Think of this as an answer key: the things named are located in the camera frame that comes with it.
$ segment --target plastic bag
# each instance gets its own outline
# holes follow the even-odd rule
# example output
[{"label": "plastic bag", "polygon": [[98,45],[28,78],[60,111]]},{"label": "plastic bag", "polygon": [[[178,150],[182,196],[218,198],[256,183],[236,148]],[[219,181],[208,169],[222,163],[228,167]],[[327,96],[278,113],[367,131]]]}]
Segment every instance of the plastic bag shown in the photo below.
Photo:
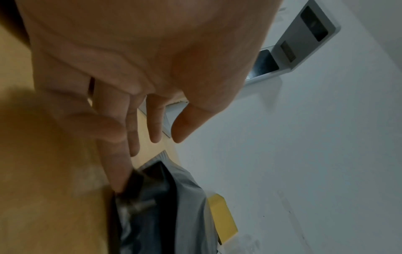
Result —
[{"label": "plastic bag", "polygon": [[112,202],[109,253],[216,254],[205,192],[162,152],[133,171]]}]

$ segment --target wall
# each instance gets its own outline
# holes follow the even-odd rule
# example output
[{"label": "wall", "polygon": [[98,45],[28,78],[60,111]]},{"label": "wall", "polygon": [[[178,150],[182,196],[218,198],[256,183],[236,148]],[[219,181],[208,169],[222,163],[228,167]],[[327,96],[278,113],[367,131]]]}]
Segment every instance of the wall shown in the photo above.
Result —
[{"label": "wall", "polygon": [[343,0],[402,69],[402,1]]},{"label": "wall", "polygon": [[180,161],[262,253],[400,253],[402,74],[343,3],[322,2],[340,33],[245,87],[177,145]]}]

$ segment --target skin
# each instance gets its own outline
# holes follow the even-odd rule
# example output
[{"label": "skin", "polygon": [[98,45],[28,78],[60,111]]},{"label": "skin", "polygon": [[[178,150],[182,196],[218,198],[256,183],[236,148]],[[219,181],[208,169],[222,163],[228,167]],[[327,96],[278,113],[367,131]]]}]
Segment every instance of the skin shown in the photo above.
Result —
[{"label": "skin", "polygon": [[[65,130],[97,139],[120,192],[139,152],[147,100],[152,142],[165,106],[189,104],[172,126],[182,142],[242,88],[281,0],[17,0],[31,40],[35,89]],[[95,78],[93,105],[87,100]]]}]

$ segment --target wall-mounted device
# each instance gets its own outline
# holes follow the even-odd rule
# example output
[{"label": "wall-mounted device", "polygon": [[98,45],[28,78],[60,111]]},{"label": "wall-mounted device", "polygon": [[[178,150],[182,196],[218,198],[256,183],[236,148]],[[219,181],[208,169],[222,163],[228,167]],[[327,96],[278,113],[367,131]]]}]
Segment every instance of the wall-mounted device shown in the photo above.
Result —
[{"label": "wall-mounted device", "polygon": [[340,26],[329,12],[309,0],[279,41],[261,49],[245,84],[291,72],[339,30]]}]

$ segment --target wooden table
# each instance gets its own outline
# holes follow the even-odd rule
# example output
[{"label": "wooden table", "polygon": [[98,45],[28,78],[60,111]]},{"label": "wooden table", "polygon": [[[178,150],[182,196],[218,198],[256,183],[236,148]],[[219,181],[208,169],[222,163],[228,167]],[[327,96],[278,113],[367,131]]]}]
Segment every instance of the wooden table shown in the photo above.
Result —
[{"label": "wooden table", "polygon": [[[139,112],[138,167],[173,141],[149,140]],[[111,197],[94,142],[62,131],[33,92],[30,49],[0,26],[0,253],[107,253]]]}]

